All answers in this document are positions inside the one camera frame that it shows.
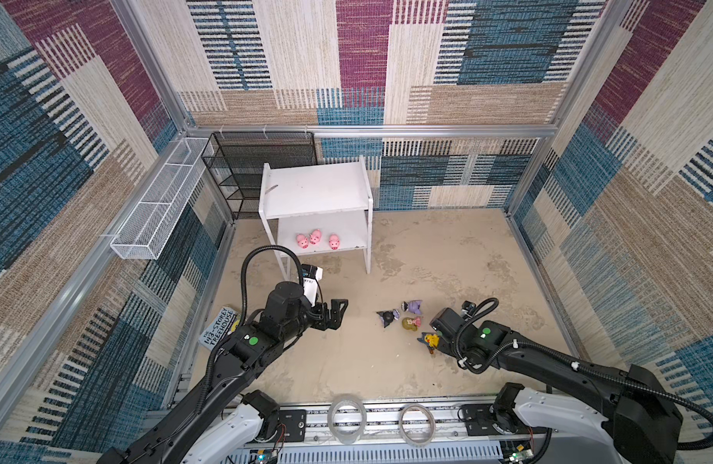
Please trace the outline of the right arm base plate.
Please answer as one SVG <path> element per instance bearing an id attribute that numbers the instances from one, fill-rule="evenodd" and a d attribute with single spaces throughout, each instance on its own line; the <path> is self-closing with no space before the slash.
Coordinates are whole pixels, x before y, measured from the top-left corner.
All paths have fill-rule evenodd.
<path id="1" fill-rule="evenodd" d="M 464 423 L 469 436 L 544 435 L 545 427 L 530 428 L 516 414 L 507 409 L 496 410 L 492 403 L 470 403 L 458 410 L 458 419 Z"/>

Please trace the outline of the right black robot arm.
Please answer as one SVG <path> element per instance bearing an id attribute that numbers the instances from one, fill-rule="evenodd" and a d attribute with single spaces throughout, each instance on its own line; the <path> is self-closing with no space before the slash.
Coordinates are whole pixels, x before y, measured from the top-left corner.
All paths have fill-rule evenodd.
<path id="1" fill-rule="evenodd" d="M 489 298 L 450 307 L 430 322 L 440 352 L 464 371 L 490 368 L 539 381 L 556 394 L 542 394 L 518 383 L 501 389 L 494 410 L 503 425 L 524 423 L 587 437 L 612 447 L 630 463 L 672 463 L 678 452 L 713 448 L 713 413 L 667 392 L 640 365 L 627 370 L 585 362 L 489 320 L 499 305 Z"/>

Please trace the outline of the yellow blue pokemon toy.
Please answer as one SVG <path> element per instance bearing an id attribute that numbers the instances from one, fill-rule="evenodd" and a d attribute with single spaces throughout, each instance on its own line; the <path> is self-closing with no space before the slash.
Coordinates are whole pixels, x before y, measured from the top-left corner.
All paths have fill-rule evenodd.
<path id="1" fill-rule="evenodd" d="M 431 356 L 434 356 L 439 351 L 441 337 L 438 334 L 422 333 L 418 341 L 428 349 Z"/>

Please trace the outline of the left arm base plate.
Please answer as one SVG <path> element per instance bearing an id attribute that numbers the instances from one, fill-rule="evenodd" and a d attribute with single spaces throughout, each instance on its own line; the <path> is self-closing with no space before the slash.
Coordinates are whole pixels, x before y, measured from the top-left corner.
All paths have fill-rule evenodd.
<path id="1" fill-rule="evenodd" d="M 266 417 L 256 440 L 262 443 L 302 443 L 305 440 L 307 411 L 284 409 Z"/>

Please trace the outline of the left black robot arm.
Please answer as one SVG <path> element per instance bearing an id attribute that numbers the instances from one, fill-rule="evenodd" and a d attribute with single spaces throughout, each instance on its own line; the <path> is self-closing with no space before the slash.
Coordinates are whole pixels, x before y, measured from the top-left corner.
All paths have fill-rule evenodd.
<path id="1" fill-rule="evenodd" d="M 319 301 L 306 294 L 304 269 L 294 251 L 272 245 L 296 265 L 294 281 L 279 282 L 263 309 L 244 312 L 238 328 L 223 336 L 203 378 L 177 406 L 124 450 L 112 448 L 102 463 L 219 463 L 231 450 L 275 429 L 277 405 L 262 392 L 244 397 L 242 411 L 221 423 L 224 409 L 309 329 L 340 328 L 349 302 Z"/>

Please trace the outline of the pink pig toy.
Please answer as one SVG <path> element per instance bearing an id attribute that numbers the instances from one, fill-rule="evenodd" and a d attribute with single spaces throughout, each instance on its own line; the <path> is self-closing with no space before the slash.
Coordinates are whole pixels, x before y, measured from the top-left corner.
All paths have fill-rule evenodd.
<path id="1" fill-rule="evenodd" d="M 322 241 L 322 231 L 320 229 L 313 230 L 309 235 L 309 243 L 311 245 L 318 245 Z"/>
<path id="2" fill-rule="evenodd" d="M 330 247 L 333 251 L 337 251 L 338 249 L 340 249 L 340 247 L 341 247 L 341 241 L 340 241 L 340 238 L 339 238 L 338 235 L 336 235 L 336 234 L 331 234 L 331 236 L 329 236 L 329 247 Z"/>
<path id="3" fill-rule="evenodd" d="M 304 234 L 298 234 L 296 237 L 296 241 L 301 249 L 307 249 L 310 245 L 309 238 Z"/>

